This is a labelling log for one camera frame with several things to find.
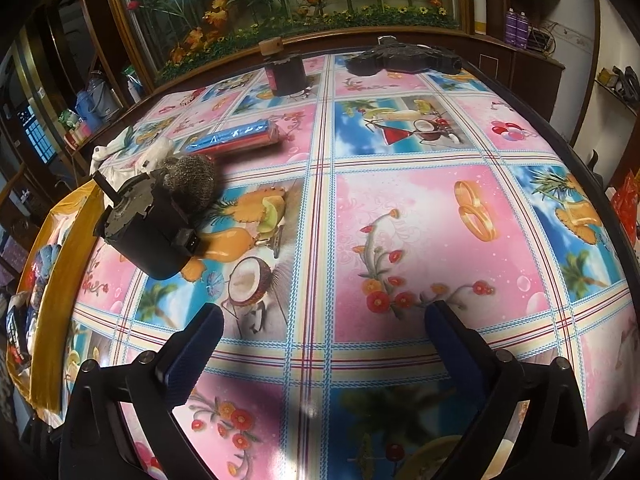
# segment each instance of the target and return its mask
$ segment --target window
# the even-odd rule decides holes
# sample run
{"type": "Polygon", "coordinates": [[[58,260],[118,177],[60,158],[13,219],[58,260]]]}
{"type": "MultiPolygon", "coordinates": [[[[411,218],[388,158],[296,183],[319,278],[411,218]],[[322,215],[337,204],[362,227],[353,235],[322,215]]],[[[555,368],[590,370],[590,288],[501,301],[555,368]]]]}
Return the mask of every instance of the window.
{"type": "Polygon", "coordinates": [[[40,124],[38,124],[36,116],[33,113],[33,109],[31,109],[31,105],[28,106],[26,110],[19,112],[18,116],[20,117],[22,126],[24,126],[24,131],[27,134],[27,137],[38,152],[38,155],[40,155],[40,158],[45,164],[49,164],[53,156],[56,154],[56,150],[53,149],[53,146],[49,142],[49,139],[47,139],[44,130],[40,124]]]}

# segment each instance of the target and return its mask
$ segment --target purple bottle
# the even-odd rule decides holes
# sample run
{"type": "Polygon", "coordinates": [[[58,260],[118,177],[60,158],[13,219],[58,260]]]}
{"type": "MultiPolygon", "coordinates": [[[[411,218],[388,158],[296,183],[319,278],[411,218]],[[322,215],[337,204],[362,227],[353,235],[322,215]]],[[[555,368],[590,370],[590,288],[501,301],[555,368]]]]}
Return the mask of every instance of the purple bottle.
{"type": "Polygon", "coordinates": [[[527,40],[529,39],[529,20],[521,12],[518,16],[518,27],[516,30],[516,46],[518,48],[527,48],[527,40]]]}
{"type": "Polygon", "coordinates": [[[509,9],[504,19],[504,42],[515,45],[517,31],[518,15],[509,9]]]}

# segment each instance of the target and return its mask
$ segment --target blue thermos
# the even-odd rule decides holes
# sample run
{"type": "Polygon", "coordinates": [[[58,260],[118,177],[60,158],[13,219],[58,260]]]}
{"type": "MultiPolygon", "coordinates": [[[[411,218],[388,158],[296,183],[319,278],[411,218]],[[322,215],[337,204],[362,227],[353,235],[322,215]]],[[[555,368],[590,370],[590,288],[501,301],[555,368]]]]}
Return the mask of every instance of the blue thermos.
{"type": "Polygon", "coordinates": [[[86,90],[78,92],[78,100],[76,101],[76,113],[82,117],[89,129],[95,133],[104,124],[100,115],[96,113],[94,100],[86,90]]]}

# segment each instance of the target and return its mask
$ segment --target table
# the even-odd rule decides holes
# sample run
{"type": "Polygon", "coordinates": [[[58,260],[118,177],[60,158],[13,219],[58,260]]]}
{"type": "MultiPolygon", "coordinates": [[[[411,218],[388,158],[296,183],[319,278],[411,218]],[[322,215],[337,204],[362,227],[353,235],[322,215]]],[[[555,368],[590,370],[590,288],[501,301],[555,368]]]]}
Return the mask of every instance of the table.
{"type": "Polygon", "coordinates": [[[493,348],[567,357],[588,424],[622,408],[635,433],[636,316],[577,179],[470,73],[356,77],[348,55],[305,59],[311,85],[299,96],[273,97],[263,70],[167,95],[105,163],[132,168],[160,137],[179,151],[263,118],[282,136],[224,165],[225,192],[200,227],[204,243],[224,237],[224,254],[156,282],[96,243],[57,422],[84,359],[158,350],[210,301],[224,309],[224,337],[174,415],[221,480],[390,479],[403,456],[474,416],[424,333],[425,305],[444,299],[493,348]]]}

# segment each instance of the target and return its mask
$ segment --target metal bolt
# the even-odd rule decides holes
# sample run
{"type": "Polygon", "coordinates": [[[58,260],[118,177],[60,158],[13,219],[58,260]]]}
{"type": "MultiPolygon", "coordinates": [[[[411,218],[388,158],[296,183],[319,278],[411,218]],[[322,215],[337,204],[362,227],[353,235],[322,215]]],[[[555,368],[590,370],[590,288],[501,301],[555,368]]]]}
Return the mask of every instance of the metal bolt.
{"type": "Polygon", "coordinates": [[[562,356],[556,357],[556,364],[562,370],[568,370],[569,368],[571,368],[571,363],[562,356]]]}
{"type": "Polygon", "coordinates": [[[84,363],[82,363],[82,365],[80,366],[80,369],[83,372],[90,372],[95,368],[97,364],[98,364],[98,361],[96,361],[95,359],[87,359],[84,363]]]}
{"type": "Polygon", "coordinates": [[[138,356],[138,362],[143,365],[147,365],[151,361],[153,361],[155,358],[156,358],[156,353],[153,350],[145,350],[144,352],[142,352],[142,354],[138,356]]]}
{"type": "Polygon", "coordinates": [[[498,358],[498,361],[503,363],[508,363],[513,359],[513,354],[504,348],[497,350],[495,356],[498,358]]]}

